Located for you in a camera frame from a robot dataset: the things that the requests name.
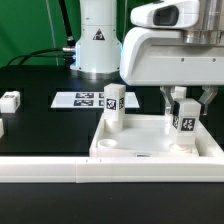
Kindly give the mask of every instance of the white platform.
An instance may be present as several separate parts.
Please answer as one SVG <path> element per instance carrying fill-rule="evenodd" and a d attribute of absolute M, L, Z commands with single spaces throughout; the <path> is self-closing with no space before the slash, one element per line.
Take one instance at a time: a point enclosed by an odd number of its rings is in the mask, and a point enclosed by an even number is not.
<path fill-rule="evenodd" d="M 152 131 L 147 131 L 148 126 L 163 130 L 167 118 L 164 116 L 140 116 L 126 115 L 125 125 L 135 128 L 143 128 L 140 137 L 147 136 L 147 141 L 155 141 L 151 138 Z M 91 155 L 97 155 L 97 141 L 105 136 L 101 119 L 93 139 L 90 151 Z M 150 157 L 129 156 L 115 157 L 1 157 L 0 158 L 0 182 L 152 182 L 152 181 L 181 181 L 181 182 L 223 182 L 224 181 L 224 153 L 207 130 L 199 124 L 196 138 L 196 147 L 199 156 L 156 156 L 161 152 L 160 148 L 138 148 L 138 144 L 131 144 L 130 150 L 137 153 L 148 152 Z"/>

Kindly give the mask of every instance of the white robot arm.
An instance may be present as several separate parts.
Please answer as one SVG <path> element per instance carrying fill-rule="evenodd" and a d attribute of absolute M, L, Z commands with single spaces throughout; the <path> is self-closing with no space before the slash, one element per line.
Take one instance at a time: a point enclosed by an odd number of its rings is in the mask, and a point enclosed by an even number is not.
<path fill-rule="evenodd" d="M 162 86 L 170 112 L 172 86 L 204 86 L 207 104 L 224 85 L 222 0 L 165 0 L 132 11 L 120 75 L 129 85 Z"/>

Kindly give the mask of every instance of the yellow warning triangle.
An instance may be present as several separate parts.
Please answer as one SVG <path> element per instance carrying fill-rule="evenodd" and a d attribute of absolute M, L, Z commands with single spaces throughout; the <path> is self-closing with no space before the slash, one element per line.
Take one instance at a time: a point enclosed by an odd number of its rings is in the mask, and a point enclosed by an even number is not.
<path fill-rule="evenodd" d="M 97 30 L 95 36 L 93 37 L 93 40 L 105 40 L 103 33 L 100 29 Z"/>

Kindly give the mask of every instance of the green wall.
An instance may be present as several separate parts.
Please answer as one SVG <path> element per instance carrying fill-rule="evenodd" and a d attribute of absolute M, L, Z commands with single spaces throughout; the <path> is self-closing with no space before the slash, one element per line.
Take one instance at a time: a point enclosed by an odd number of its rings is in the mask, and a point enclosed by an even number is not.
<path fill-rule="evenodd" d="M 131 9 L 153 0 L 128 0 L 128 13 Z M 63 26 L 58 0 L 48 0 L 55 31 L 56 47 L 66 46 L 66 34 Z M 117 35 L 121 40 L 124 28 L 124 3 L 117 0 Z M 66 0 L 73 35 L 76 40 L 81 34 L 79 0 Z M 46 0 L 1 0 L 0 1 L 0 67 L 16 56 L 34 51 L 53 48 L 51 27 Z M 56 64 L 55 59 L 31 59 L 27 64 Z"/>

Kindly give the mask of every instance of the black table surface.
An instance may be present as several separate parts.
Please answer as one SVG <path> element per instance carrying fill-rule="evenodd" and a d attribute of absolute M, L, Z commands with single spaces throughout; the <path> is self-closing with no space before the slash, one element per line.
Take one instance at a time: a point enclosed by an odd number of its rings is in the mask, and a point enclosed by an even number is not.
<path fill-rule="evenodd" d="M 1 114 L 5 135 L 0 156 L 88 156 L 102 109 L 51 109 L 58 91 L 103 91 L 109 83 L 76 78 L 63 67 L 10 66 L 0 69 L 0 95 L 21 93 L 15 114 Z M 159 87 L 130 87 L 140 103 L 127 113 L 163 114 Z M 188 96 L 199 98 L 198 87 Z M 220 92 L 201 121 L 223 147 Z M 223 183 L 0 184 L 0 223 L 224 222 Z"/>

